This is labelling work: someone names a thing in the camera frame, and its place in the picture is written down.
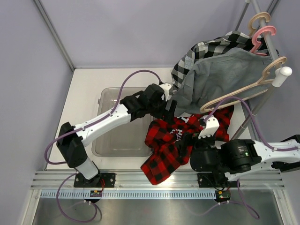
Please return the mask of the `grey shirt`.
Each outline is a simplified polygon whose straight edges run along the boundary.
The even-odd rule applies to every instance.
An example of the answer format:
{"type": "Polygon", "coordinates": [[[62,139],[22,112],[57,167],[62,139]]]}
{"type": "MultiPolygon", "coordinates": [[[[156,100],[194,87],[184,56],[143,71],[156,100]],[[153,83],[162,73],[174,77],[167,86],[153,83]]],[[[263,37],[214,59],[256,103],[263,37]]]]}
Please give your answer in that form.
{"type": "Polygon", "coordinates": [[[270,56],[241,48],[198,60],[184,75],[176,76],[178,89],[172,96],[177,101],[175,115],[206,113],[220,101],[221,108],[236,103],[226,97],[248,100],[266,92],[275,78],[271,63],[270,56]]]}

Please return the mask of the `pink plastic hanger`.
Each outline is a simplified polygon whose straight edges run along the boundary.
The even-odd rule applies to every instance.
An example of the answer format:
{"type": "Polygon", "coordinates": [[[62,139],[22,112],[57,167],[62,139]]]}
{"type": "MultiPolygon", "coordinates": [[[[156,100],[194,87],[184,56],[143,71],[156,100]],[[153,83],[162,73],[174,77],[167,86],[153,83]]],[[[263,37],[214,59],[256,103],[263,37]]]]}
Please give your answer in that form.
{"type": "Polygon", "coordinates": [[[252,49],[250,50],[251,53],[254,53],[256,55],[266,56],[265,53],[258,52],[258,48],[262,45],[262,39],[263,35],[265,33],[270,33],[272,36],[274,36],[277,32],[277,29],[274,26],[268,25],[260,28],[258,31],[254,33],[254,35],[251,38],[252,42],[252,49]]]}

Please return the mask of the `beige wooden hanger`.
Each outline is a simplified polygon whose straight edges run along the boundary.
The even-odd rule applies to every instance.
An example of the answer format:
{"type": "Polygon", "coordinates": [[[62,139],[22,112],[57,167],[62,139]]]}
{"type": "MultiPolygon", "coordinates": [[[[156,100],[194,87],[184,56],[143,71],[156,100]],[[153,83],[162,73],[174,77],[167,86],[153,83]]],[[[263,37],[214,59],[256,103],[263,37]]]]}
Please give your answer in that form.
{"type": "Polygon", "coordinates": [[[275,81],[275,77],[268,79],[270,76],[271,72],[270,70],[272,68],[279,69],[280,66],[285,64],[287,61],[287,58],[285,56],[279,57],[278,59],[274,60],[271,62],[263,71],[261,77],[254,83],[247,85],[243,88],[240,88],[236,91],[233,91],[229,94],[223,95],[221,97],[218,97],[212,101],[209,101],[208,103],[204,104],[200,108],[200,112],[202,113],[207,113],[212,111],[213,109],[217,109],[216,105],[220,103],[222,100],[225,100],[227,97],[242,97],[243,100],[248,100],[250,98],[254,98],[264,92],[267,91],[268,87],[264,87],[265,85],[271,84],[273,81],[275,81]],[[257,90],[257,87],[263,86],[263,90],[257,90]]]}

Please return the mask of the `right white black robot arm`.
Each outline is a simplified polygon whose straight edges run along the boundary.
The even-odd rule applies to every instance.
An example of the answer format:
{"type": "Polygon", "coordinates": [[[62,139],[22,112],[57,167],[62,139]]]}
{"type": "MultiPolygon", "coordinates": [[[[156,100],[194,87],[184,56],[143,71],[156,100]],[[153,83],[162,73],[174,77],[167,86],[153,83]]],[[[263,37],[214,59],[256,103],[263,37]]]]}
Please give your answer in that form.
{"type": "Polygon", "coordinates": [[[185,134],[176,142],[180,156],[191,147],[190,166],[197,172],[198,186],[223,190],[237,187],[237,181],[258,171],[292,172],[300,168],[300,136],[264,144],[250,139],[234,139],[215,145],[215,138],[185,134]]]}

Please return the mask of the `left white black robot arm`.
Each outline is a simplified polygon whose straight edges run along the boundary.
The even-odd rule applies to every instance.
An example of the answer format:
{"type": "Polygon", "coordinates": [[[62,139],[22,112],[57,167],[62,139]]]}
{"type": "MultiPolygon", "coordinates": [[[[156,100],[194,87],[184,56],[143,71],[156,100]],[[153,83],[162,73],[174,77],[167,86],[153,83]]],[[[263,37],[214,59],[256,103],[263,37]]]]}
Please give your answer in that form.
{"type": "Polygon", "coordinates": [[[102,175],[88,157],[86,146],[110,130],[146,115],[168,122],[173,120],[177,102],[172,101],[170,108],[166,109],[171,89],[169,83],[151,84],[145,90],[118,98],[112,109],[85,123],[75,126],[69,122],[63,124],[56,146],[68,167],[76,169],[90,187],[97,186],[102,175]]]}

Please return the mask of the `red black plaid shirt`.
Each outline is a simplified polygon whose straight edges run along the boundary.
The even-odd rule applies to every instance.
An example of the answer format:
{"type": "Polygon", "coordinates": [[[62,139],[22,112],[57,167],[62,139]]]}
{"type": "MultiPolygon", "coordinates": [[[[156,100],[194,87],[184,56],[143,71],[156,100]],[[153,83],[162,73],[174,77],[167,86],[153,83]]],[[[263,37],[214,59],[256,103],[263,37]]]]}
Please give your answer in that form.
{"type": "Polygon", "coordinates": [[[162,119],[150,123],[144,143],[153,153],[142,164],[141,170],[152,185],[162,183],[180,166],[189,162],[189,156],[180,159],[178,141],[186,133],[199,134],[203,130],[202,122],[203,115],[193,114],[175,117],[174,123],[162,119]]]}

